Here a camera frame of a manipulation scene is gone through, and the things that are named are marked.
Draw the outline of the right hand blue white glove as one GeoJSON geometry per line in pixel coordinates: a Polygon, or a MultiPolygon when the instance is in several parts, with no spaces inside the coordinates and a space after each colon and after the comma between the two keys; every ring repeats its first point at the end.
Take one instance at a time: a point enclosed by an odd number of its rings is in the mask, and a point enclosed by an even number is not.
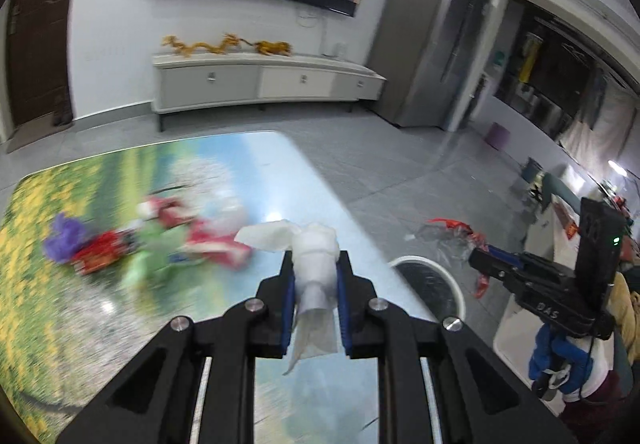
{"type": "Polygon", "coordinates": [[[535,338],[528,363],[528,378],[533,381],[560,374],[555,387],[567,403],[596,392],[608,376],[608,364],[600,343],[592,337],[576,339],[544,324],[535,338]]]}

